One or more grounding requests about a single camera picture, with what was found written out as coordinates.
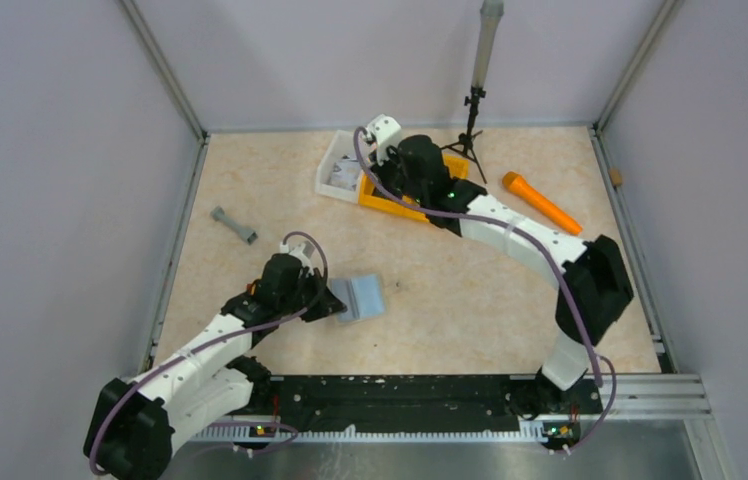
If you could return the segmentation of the beige card holder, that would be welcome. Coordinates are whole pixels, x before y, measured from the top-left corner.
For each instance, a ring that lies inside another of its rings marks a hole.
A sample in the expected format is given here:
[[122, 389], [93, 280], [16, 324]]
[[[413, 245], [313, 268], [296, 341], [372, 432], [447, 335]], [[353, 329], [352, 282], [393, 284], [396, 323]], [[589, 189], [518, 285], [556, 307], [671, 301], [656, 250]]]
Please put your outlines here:
[[346, 310], [337, 315], [339, 324], [349, 325], [386, 312], [381, 280], [377, 274], [331, 279], [330, 290], [346, 306]]

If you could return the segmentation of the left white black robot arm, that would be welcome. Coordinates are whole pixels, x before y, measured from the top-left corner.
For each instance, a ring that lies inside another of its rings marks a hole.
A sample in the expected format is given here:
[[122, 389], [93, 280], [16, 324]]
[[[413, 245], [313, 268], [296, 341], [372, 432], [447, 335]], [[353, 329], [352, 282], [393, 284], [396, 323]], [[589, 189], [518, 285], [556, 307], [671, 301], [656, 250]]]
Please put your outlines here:
[[270, 374], [248, 357], [280, 324], [345, 312], [325, 275], [300, 254], [276, 253], [259, 278], [163, 363], [100, 391], [83, 453], [96, 475], [158, 479], [177, 451], [229, 412], [269, 404]]

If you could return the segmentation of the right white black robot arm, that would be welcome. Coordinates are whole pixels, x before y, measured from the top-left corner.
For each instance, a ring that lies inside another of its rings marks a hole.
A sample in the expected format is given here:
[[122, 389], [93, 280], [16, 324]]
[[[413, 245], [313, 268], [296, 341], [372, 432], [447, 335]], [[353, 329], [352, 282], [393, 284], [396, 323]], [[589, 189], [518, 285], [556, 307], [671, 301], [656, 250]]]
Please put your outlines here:
[[517, 415], [562, 412], [587, 372], [600, 382], [596, 347], [634, 298], [618, 243], [551, 229], [510, 209], [486, 188], [453, 176], [426, 135], [383, 143], [371, 133], [362, 165], [376, 190], [454, 235], [492, 247], [527, 266], [557, 290], [554, 346], [530, 384], [514, 396]]

